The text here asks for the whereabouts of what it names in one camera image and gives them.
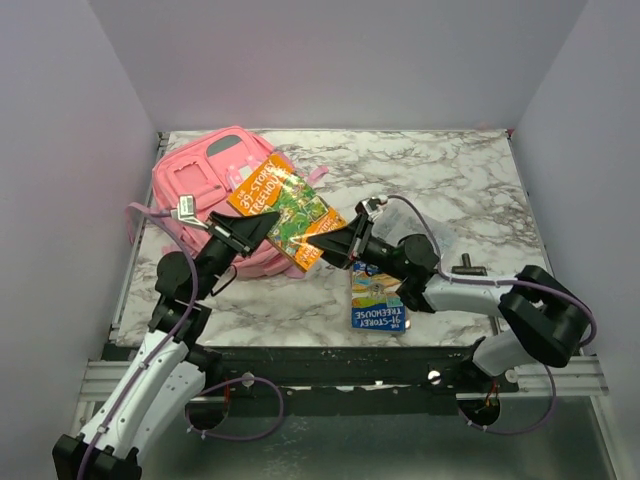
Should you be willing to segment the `orange treehouse book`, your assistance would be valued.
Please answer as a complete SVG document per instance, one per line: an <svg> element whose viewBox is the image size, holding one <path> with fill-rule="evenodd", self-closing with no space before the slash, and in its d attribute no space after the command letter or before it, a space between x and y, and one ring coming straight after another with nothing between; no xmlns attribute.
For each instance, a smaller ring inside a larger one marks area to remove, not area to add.
<svg viewBox="0 0 640 480"><path fill-rule="evenodd" d="M342 215L280 152L270 154L235 188L227 202L242 216L278 213L279 220L269 230L267 240L303 273L322 254L308 243L308 238L346 225Z"/></svg>

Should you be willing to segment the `pink student backpack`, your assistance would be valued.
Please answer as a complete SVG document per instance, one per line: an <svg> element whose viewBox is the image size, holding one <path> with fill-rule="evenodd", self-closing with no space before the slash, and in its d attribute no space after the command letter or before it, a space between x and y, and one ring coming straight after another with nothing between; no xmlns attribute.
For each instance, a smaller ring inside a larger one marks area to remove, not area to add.
<svg viewBox="0 0 640 480"><path fill-rule="evenodd" d="M310 175L304 175L281 149L238 126L201 136L162 157L152 169L154 206L148 212L174 236L171 245L163 250L164 257L185 267L210 238L205 229L184 225L171 218L170 211L176 207L180 195L195 197L197 218L203 223L208 221L212 211L242 217L229 205L227 198L274 152L282 153L314 188L328 171L319 167ZM302 278L306 274L293 266L267 239L251 255L236 256L231 266L244 279L278 274Z"/></svg>

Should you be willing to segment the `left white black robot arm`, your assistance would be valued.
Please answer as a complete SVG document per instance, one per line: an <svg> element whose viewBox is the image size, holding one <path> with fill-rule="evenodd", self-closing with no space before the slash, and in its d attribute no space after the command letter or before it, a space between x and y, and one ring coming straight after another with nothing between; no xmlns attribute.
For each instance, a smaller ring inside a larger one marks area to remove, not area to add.
<svg viewBox="0 0 640 480"><path fill-rule="evenodd" d="M278 222L276 212L248 217L213 213L190 219L209 239L197 255L182 242L157 265L160 297L134 360L99 411L75 436L61 436L52 456L60 479L139 479L150 447L198 393L222 380L218 356L197 346L210 309L201 300L233 260L253 254Z"/></svg>

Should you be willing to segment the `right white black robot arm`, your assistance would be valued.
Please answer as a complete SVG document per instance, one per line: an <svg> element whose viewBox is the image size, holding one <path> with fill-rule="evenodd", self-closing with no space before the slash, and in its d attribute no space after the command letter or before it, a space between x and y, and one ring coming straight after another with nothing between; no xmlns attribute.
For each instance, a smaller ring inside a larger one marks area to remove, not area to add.
<svg viewBox="0 0 640 480"><path fill-rule="evenodd" d="M479 340L460 379L480 392L517 366L538 362L563 368L596 335L591 310L546 270L528 265L514 277L455 275L441 268L441 252L428 225L396 245L374 236L372 209L357 208L348 225L308 237L327 263L348 269L360 261L399 281L402 303L411 311L466 312L499 317L508 330Z"/></svg>

